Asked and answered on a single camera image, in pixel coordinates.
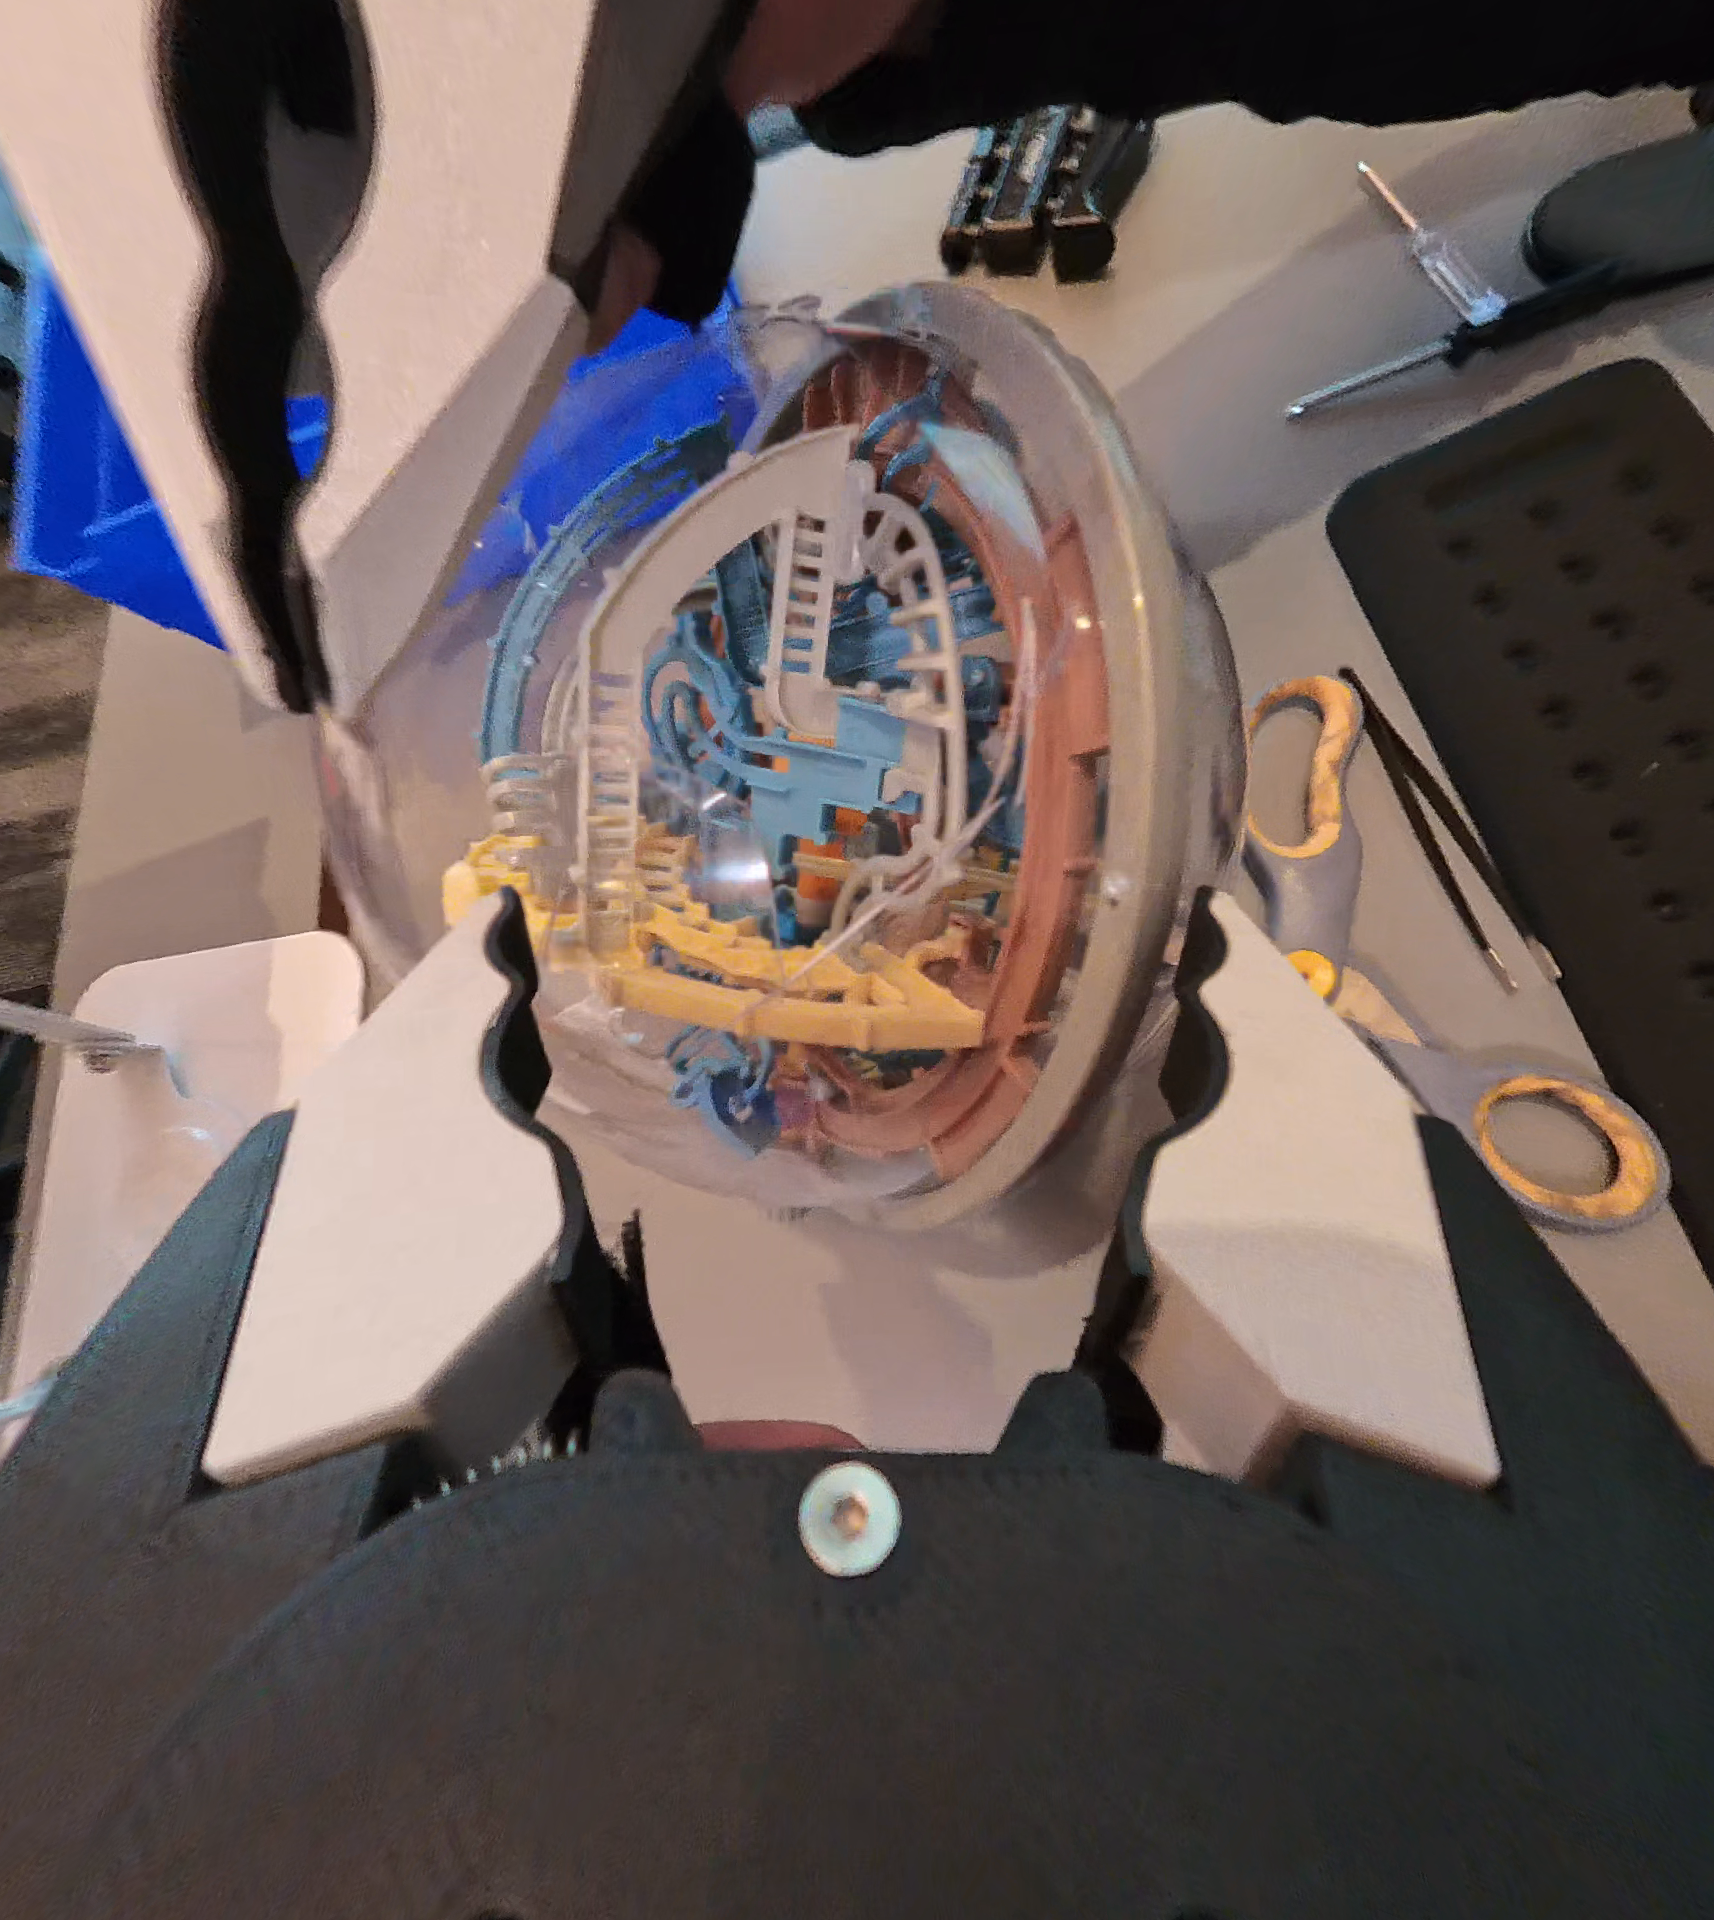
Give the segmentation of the clear-handled screwdriver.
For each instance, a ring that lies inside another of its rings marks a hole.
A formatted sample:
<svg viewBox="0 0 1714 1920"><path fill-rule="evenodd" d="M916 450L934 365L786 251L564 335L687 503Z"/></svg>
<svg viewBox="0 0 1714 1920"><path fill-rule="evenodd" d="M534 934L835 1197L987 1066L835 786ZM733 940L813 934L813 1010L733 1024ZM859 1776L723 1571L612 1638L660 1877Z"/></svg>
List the clear-handled screwdriver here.
<svg viewBox="0 0 1714 1920"><path fill-rule="evenodd" d="M1510 298L1464 265L1450 235L1418 221L1375 167L1356 159L1356 185L1401 228L1416 274L1436 288L1462 327L1493 327L1503 313Z"/></svg>

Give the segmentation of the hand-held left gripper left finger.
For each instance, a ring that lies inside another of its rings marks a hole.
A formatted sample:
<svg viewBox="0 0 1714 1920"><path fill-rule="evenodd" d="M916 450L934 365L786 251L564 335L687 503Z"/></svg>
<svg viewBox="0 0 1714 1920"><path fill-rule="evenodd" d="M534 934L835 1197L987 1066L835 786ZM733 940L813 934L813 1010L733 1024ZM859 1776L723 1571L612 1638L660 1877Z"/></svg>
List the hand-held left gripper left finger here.
<svg viewBox="0 0 1714 1920"><path fill-rule="evenodd" d="M302 1088L200 1470L266 1482L369 1443L462 1479L587 1435L634 1296L570 1146L510 890L452 931Z"/></svg>

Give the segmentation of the blue storage bin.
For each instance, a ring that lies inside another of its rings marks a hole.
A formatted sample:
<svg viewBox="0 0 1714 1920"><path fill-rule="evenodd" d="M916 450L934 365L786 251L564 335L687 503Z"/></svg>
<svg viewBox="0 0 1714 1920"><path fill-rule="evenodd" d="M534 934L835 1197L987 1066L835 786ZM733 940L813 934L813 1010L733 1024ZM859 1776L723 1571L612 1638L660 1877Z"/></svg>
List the blue storage bin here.
<svg viewBox="0 0 1714 1920"><path fill-rule="evenodd" d="M715 421L733 386L731 323L733 303L704 331L644 313L575 363L445 600L510 578L612 473ZM13 567L223 651L44 253L25 275Z"/></svg>

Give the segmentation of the black-handled screwdriver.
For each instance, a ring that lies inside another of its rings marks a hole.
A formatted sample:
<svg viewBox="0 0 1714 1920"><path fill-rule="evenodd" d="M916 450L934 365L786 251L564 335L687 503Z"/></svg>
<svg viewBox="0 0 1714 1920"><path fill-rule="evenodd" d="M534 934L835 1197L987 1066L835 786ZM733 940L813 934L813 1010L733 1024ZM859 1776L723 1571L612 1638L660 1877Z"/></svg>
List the black-handled screwdriver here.
<svg viewBox="0 0 1714 1920"><path fill-rule="evenodd" d="M1464 371L1475 356L1493 356L1493 354L1510 354L1524 344L1538 344L1561 327L1586 327L1596 313L1605 313L1611 303L1628 303L1628 298L1647 298L1647 295L1671 295L1681 288L1690 282L1714 275L1708 269L1672 269L1672 274L1641 274L1628 260L1601 260L1586 274L1545 282L1538 295L1525 298L1510 298L1494 308L1494 317L1487 323L1462 323L1450 335L1424 344L1424 346L1405 346L1392 363L1353 371L1343 377L1330 377L1303 397L1295 397L1284 421L1300 425L1313 421L1339 402L1353 402L1364 394L1375 394L1383 383L1400 383L1416 371L1442 365L1442 371Z"/></svg>

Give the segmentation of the person's right hand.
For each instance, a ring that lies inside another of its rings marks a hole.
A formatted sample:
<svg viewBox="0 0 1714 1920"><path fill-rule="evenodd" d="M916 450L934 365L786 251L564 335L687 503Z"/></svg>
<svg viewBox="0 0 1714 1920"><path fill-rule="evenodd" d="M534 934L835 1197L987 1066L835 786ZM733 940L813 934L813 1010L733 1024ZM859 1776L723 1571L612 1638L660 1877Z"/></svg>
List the person's right hand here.
<svg viewBox="0 0 1714 1920"><path fill-rule="evenodd" d="M944 0L757 0L723 65L723 102L803 117L895 120L932 92L932 39Z"/></svg>

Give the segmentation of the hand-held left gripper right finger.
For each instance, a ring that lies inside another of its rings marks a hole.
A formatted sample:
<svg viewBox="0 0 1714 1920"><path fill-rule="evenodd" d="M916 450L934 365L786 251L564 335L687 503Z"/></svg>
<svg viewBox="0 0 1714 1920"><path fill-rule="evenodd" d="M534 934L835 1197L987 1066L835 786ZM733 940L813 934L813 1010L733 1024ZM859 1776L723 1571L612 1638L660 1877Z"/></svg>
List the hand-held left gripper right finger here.
<svg viewBox="0 0 1714 1920"><path fill-rule="evenodd" d="M1326 1438L1493 1494L1416 1099L1225 890L1194 899L1175 1001L1170 1126L1118 1210L1155 1455L1264 1482Z"/></svg>

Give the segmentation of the yellow-handled scissors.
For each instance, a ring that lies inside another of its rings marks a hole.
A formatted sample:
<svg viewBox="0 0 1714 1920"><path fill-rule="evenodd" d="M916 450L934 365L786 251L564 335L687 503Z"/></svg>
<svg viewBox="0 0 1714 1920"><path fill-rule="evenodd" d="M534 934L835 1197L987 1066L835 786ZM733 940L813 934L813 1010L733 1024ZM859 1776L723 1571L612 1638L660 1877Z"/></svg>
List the yellow-handled scissors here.
<svg viewBox="0 0 1714 1920"><path fill-rule="evenodd" d="M1464 1058L1448 1049L1392 990L1353 958L1364 890L1364 831L1351 808L1364 710L1334 675L1268 687L1246 717L1249 745L1288 713L1316 717L1300 792L1300 836L1273 836L1246 817L1246 875L1259 890L1259 924L1300 979L1382 1058L1418 1113L1457 1126L1493 1181L1538 1226L1561 1236L1619 1236L1671 1203L1671 1157L1647 1118L1617 1093L1538 1058ZM1589 1189L1554 1185L1520 1167L1494 1118L1503 1111L1554 1111L1579 1122L1605 1155L1605 1177Z"/></svg>

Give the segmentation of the person's right forearm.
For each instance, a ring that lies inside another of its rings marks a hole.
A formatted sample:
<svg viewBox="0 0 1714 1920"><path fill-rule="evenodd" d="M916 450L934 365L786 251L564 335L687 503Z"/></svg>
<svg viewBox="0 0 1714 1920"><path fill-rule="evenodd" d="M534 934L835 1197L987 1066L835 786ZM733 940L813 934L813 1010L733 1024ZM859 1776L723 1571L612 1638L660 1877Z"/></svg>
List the person's right forearm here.
<svg viewBox="0 0 1714 1920"><path fill-rule="evenodd" d="M874 157L1061 102L1383 129L1708 79L1714 0L947 0L796 120Z"/></svg>

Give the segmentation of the black bit holder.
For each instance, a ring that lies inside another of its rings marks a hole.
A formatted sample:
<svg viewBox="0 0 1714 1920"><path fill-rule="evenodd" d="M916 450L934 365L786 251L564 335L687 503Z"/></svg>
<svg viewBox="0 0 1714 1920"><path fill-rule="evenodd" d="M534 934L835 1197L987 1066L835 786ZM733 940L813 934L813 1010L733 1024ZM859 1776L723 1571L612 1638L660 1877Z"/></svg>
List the black bit holder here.
<svg viewBox="0 0 1714 1920"><path fill-rule="evenodd" d="M985 127L944 209L940 274L1106 282L1155 147L1159 120L1095 106L1037 106Z"/></svg>

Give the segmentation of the black tweezers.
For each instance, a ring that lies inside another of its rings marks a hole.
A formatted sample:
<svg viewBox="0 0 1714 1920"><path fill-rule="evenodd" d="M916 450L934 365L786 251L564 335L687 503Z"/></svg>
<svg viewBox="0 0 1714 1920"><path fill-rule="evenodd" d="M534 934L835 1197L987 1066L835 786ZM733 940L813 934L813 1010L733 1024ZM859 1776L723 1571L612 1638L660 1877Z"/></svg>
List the black tweezers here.
<svg viewBox="0 0 1714 1920"><path fill-rule="evenodd" d="M1392 803L1400 803L1400 809L1405 822L1405 835L1416 836L1416 847L1418 847L1418 854L1431 865L1431 877L1436 884L1450 916L1462 924L1462 931L1471 934L1471 944L1477 948L1477 958L1487 963L1487 970L1502 979L1503 993L1520 993L1520 978L1502 958L1494 934L1477 916L1477 906L1464 890L1464 877L1457 875L1457 865L1464 865L1475 875L1475 884L1493 895L1493 906L1502 910L1502 916L1524 940L1524 952L1542 969L1542 978L1551 987L1560 987L1561 979L1560 958L1538 934L1538 929L1524 916L1520 895L1502 877L1494 862L1487 854L1477 831L1457 808L1457 799L1448 792L1448 786L1400 737L1400 726L1389 723L1389 713L1375 703L1369 687L1353 667L1339 667L1334 682L1353 689L1356 713L1364 713L1364 737L1365 737L1375 764L1383 765L1383 780L1389 780L1389 792L1392 792Z"/></svg>

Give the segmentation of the clear maze ball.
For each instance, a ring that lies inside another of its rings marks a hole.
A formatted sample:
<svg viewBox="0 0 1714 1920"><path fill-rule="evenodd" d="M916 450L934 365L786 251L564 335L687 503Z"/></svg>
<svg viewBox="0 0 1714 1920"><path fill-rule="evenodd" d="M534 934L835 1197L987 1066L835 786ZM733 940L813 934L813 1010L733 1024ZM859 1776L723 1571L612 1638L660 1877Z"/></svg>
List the clear maze ball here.
<svg viewBox="0 0 1714 1920"><path fill-rule="evenodd" d="M1043 323L920 282L731 356L321 726L331 862L379 987L510 890L557 1111L634 1165L947 1229L1148 1032L1237 675Z"/></svg>

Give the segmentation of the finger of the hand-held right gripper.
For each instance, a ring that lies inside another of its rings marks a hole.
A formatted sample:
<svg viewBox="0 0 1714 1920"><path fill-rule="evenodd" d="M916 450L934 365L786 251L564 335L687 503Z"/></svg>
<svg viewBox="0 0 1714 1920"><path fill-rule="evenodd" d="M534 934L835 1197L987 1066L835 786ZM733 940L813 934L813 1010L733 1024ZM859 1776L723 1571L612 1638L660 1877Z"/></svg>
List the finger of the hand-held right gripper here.
<svg viewBox="0 0 1714 1920"><path fill-rule="evenodd" d="M323 454L292 510L292 713L350 717L452 587L587 344L612 228L752 6L350 6L369 170L321 274Z"/></svg>
<svg viewBox="0 0 1714 1920"><path fill-rule="evenodd" d="M0 0L0 170L242 682L302 713L302 667L249 608L197 394L216 253L169 120L165 6Z"/></svg>

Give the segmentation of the black perforated pad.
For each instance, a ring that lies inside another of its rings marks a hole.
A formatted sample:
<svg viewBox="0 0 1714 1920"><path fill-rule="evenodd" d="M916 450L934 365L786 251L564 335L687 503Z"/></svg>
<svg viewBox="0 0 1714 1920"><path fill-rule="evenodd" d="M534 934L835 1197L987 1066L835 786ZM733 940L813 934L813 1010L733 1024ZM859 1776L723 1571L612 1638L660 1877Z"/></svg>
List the black perforated pad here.
<svg viewBox="0 0 1714 1920"><path fill-rule="evenodd" d="M1714 1286L1714 430L1611 363L1356 476L1326 541Z"/></svg>

